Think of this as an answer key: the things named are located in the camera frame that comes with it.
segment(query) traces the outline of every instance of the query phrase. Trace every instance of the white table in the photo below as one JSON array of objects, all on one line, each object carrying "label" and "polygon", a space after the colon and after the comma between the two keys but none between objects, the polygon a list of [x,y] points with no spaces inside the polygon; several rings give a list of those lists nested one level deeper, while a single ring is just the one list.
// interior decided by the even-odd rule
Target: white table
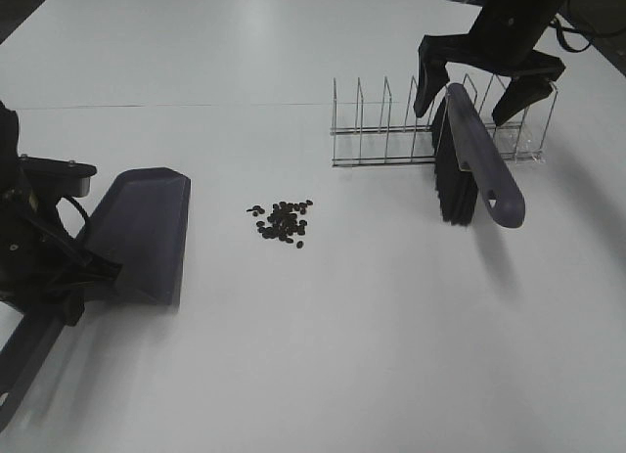
[{"label": "white table", "polygon": [[[184,286],[177,313],[92,304],[0,451],[622,452],[622,75],[542,39],[568,70],[547,163],[514,167],[519,230],[482,205],[468,229],[442,223],[429,166],[330,168],[332,78],[360,75],[377,99],[384,75],[417,70],[425,33],[466,31],[476,11],[46,2],[0,46],[20,150],[97,164],[89,210],[124,169],[188,174]],[[244,213],[307,198],[303,250],[260,240]],[[2,340],[18,320],[1,307]]]}]

